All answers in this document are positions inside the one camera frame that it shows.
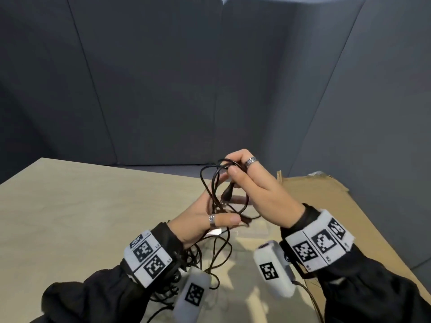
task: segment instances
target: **hand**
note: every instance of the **hand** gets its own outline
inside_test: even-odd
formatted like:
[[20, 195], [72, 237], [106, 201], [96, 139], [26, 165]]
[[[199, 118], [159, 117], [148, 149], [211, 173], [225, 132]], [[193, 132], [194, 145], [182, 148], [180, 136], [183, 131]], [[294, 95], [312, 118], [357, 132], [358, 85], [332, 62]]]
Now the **hand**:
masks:
[[[227, 173], [220, 175], [219, 184], [229, 178]], [[197, 243], [203, 234], [210, 228], [209, 215], [212, 211], [212, 199], [205, 190], [203, 194], [184, 212], [168, 222], [171, 231], [183, 243], [184, 249]], [[236, 227], [241, 217], [236, 213], [214, 214], [215, 225], [219, 227]]]
[[[225, 158], [244, 164], [251, 157], [253, 155], [248, 150], [242, 149]], [[247, 173], [232, 165], [228, 173], [231, 179], [245, 190], [256, 211], [269, 222], [290, 228], [304, 213], [304, 205], [294, 200], [260, 162], [251, 163]], [[244, 201], [245, 197], [242, 196], [234, 196], [231, 200], [232, 203], [239, 204]]]

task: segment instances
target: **table surface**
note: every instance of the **table surface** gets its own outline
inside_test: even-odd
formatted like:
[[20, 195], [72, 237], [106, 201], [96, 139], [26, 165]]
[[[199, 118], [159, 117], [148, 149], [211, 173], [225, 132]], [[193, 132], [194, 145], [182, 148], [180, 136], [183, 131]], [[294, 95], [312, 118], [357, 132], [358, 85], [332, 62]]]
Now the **table surface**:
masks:
[[[0, 317], [35, 319], [51, 283], [83, 281], [118, 265], [135, 236], [174, 218], [202, 192], [197, 178], [45, 158], [33, 163], [0, 185]], [[199, 322], [318, 322], [304, 290], [291, 299], [269, 294], [253, 250], [270, 239], [280, 240], [279, 230], [263, 219], [233, 233], [231, 258], [214, 270], [221, 286], [205, 299]], [[150, 302], [143, 322], [159, 307]], [[165, 311], [152, 322], [172, 322], [172, 315]]]

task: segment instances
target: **silver ring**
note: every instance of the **silver ring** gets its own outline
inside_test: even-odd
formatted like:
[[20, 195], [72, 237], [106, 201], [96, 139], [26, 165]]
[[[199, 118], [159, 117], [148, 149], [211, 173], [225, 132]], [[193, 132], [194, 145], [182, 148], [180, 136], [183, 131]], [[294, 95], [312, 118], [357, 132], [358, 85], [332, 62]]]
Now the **silver ring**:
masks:
[[214, 215], [210, 215], [209, 216], [209, 226], [211, 229], [215, 229], [216, 227], [216, 221], [215, 221], [215, 216]]
[[244, 163], [244, 165], [245, 165], [245, 168], [246, 169], [248, 169], [248, 167], [251, 165], [251, 163], [253, 163], [253, 162], [256, 162], [257, 161], [257, 158], [254, 156], [254, 157], [251, 157], [251, 158], [249, 158], [247, 161], [245, 161], [245, 163]]

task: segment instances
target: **white wristband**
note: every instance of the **white wristband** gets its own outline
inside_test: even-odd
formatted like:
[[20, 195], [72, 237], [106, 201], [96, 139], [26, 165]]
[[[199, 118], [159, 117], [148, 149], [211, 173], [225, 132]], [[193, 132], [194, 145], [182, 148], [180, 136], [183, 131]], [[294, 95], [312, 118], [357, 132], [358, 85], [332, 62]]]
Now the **white wristband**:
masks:
[[328, 266], [350, 251], [355, 238], [328, 211], [286, 238], [308, 272]]
[[141, 233], [124, 249], [124, 259], [145, 288], [172, 262], [149, 230]]

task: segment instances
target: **black sleeve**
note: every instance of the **black sleeve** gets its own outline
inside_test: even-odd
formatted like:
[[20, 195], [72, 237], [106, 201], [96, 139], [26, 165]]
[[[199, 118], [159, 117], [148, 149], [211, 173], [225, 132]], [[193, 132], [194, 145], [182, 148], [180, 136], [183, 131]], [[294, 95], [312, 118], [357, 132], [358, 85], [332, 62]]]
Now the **black sleeve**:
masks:
[[[315, 208], [304, 205], [306, 211], [297, 224], [281, 229], [283, 239], [319, 216]], [[431, 306], [420, 296], [416, 284], [366, 257], [356, 245], [330, 266], [316, 271], [315, 276], [326, 297], [326, 323], [431, 322]]]
[[42, 296], [43, 316], [32, 323], [139, 323], [155, 288], [166, 282], [176, 269], [177, 254], [183, 246], [165, 223], [151, 233], [173, 262], [149, 288], [134, 278], [125, 260], [110, 270], [95, 272], [83, 283], [56, 282]]

